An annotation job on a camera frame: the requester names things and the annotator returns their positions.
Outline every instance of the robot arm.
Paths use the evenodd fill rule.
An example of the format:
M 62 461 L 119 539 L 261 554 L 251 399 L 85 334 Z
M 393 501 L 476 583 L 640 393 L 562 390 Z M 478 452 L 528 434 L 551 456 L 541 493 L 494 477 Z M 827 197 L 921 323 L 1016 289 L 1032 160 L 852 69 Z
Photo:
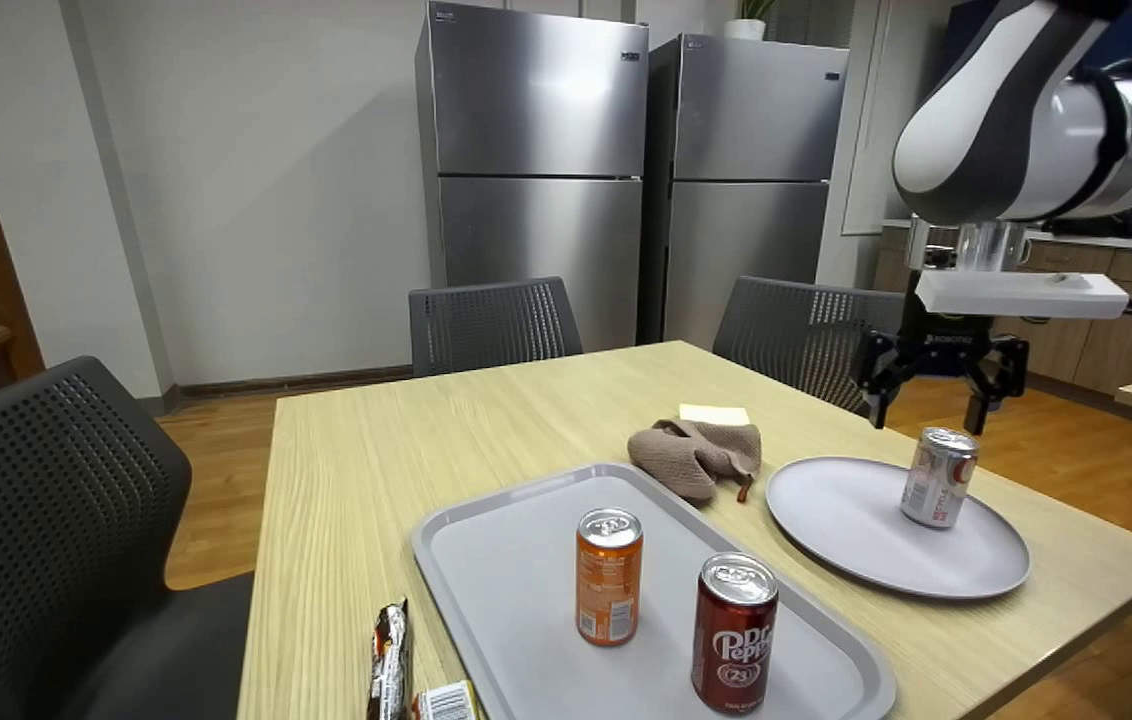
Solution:
M 969 434 L 979 434 L 1005 396 L 1018 396 L 1026 343 L 991 340 L 991 315 L 1125 313 L 1126 298 L 1103 276 L 1054 286 L 999 269 L 1013 255 L 1005 246 L 1018 241 L 1018 220 L 1132 208 L 1132 82 L 1067 76 L 1125 6 L 999 0 L 899 131 L 899 197 L 928 223 L 962 223 L 958 246 L 973 246 L 973 264 L 955 259 L 962 276 L 914 271 L 899 334 L 864 335 L 855 382 L 874 430 L 911 375 L 969 375 Z

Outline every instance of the gray tray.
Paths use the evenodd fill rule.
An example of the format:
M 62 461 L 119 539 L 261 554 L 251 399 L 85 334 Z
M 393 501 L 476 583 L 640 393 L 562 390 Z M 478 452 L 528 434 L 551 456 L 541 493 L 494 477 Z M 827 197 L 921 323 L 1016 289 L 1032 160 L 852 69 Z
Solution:
M 575 523 L 592 508 L 644 523 L 640 633 L 592 650 L 572 627 Z M 635 468 L 597 465 L 426 516 L 411 556 L 487 716 L 717 716 L 687 682 L 697 572 L 732 543 Z M 883 657 L 779 578 L 767 700 L 757 716 L 883 716 Z

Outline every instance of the can lid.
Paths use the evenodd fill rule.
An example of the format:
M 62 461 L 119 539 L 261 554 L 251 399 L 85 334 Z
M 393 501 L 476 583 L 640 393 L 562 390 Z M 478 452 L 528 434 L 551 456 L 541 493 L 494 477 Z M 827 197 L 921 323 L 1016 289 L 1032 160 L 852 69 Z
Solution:
M 622 508 L 597 508 L 586 519 L 575 523 L 575 536 L 597 548 L 622 548 L 640 539 L 640 519 Z
M 925 430 L 925 446 L 950 450 L 950 452 L 974 452 L 974 441 L 955 430 Z
M 767 605 L 779 591 L 775 578 L 758 561 L 740 554 L 710 556 L 698 570 L 698 580 L 726 605 Z

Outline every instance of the chair backrest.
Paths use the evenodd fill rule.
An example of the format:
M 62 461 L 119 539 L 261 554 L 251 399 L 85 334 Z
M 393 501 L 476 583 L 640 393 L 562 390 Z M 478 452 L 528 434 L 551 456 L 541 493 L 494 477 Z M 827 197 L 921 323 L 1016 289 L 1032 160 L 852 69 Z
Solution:
M 50 716 L 168 600 L 188 461 L 99 362 L 0 390 L 0 716 Z
M 899 313 L 899 293 L 740 276 L 719 320 L 717 355 L 858 411 L 852 355 L 868 328 L 894 334 Z
M 416 375 L 579 353 L 561 276 L 421 289 L 409 298 L 409 323 Z

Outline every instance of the refrigerator door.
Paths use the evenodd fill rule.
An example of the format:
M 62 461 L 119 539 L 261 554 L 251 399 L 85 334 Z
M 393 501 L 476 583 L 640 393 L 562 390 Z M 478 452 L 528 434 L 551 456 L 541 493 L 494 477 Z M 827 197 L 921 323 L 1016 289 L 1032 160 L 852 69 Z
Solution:
M 441 180 L 449 286 L 562 276 L 584 349 L 635 340 L 640 180 Z
M 710 349 L 737 276 L 810 281 L 823 205 L 823 185 L 675 185 L 662 335 Z
M 432 9 L 436 172 L 640 176 L 644 23 Z
M 844 49 L 681 41 L 681 180 L 827 180 Z

